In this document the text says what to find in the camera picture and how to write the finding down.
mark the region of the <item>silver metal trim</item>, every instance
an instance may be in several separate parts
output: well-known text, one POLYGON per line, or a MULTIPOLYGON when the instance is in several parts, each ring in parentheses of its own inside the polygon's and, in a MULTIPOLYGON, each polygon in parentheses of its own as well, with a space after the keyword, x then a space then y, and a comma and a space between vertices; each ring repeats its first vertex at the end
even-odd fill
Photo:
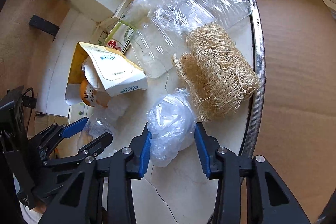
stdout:
POLYGON ((254 38, 254 71, 260 80, 260 88, 253 94, 250 122, 247 128, 245 142, 241 156, 252 157, 260 128, 261 115, 263 113, 265 93, 265 48, 263 29, 261 27, 260 14, 256 0, 249 0, 252 5, 252 28, 254 38))

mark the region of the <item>cardboard sheet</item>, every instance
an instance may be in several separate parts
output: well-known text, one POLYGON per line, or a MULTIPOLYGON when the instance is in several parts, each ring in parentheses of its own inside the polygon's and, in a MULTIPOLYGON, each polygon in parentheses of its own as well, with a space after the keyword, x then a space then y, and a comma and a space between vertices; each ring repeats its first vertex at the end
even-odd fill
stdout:
POLYGON ((255 155, 273 165, 310 221, 336 187, 336 22, 322 0, 257 0, 266 55, 255 155))

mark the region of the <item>bolt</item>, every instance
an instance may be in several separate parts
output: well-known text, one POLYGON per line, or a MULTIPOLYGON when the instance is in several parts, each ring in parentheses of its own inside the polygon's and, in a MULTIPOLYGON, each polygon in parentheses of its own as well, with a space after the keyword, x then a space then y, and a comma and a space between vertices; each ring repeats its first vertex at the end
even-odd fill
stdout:
POLYGON ((123 154, 129 154, 132 152, 132 149, 130 147, 124 147, 123 150, 121 150, 123 154))
POLYGON ((261 156, 261 155, 256 156, 255 159, 258 162, 264 162, 265 161, 265 158, 263 156, 261 156))
POLYGON ((219 154, 226 154, 227 153, 227 149, 225 147, 219 147, 217 149, 219 154))
POLYGON ((87 164, 90 164, 91 162, 94 161, 94 159, 95 159, 94 157, 92 157, 92 156, 88 156, 88 157, 85 158, 84 161, 85 161, 87 164))

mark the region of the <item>loofah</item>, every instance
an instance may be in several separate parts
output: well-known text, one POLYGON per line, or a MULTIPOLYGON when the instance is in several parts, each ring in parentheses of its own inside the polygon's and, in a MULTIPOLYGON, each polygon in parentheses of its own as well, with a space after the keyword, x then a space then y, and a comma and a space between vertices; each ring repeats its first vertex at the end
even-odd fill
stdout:
POLYGON ((190 87, 203 121, 235 112, 259 88, 259 79, 226 31, 210 23, 191 31, 186 39, 191 54, 172 63, 190 87))

